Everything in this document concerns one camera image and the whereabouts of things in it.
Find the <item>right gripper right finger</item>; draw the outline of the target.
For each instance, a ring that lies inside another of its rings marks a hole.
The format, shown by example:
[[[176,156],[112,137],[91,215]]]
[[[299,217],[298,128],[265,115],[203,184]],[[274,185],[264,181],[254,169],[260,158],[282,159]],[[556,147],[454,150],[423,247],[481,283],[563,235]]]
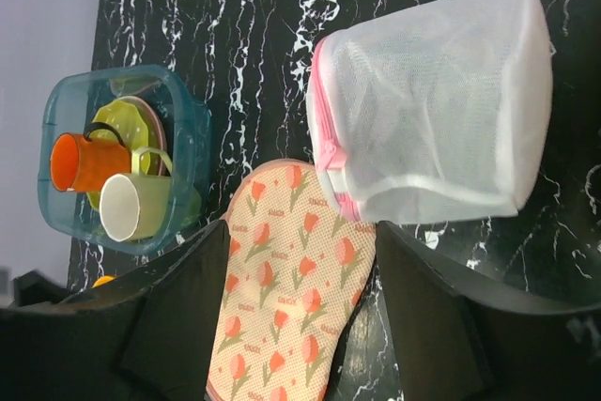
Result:
[[[495,281],[389,222],[376,251],[407,400],[599,399],[599,305]]]

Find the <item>white mesh laundry bag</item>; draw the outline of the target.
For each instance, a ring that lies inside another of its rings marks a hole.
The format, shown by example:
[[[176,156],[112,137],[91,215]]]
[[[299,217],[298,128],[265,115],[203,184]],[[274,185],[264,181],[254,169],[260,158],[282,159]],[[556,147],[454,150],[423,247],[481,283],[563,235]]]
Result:
[[[532,194],[553,76],[541,0],[436,0],[314,50],[316,175],[350,221],[513,217]]]

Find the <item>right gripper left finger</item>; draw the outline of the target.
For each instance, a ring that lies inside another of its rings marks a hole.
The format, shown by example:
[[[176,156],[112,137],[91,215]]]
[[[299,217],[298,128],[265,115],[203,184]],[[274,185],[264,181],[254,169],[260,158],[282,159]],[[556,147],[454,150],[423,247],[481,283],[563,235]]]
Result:
[[[5,400],[200,400],[223,295],[229,230],[75,293],[31,271],[1,311]]]

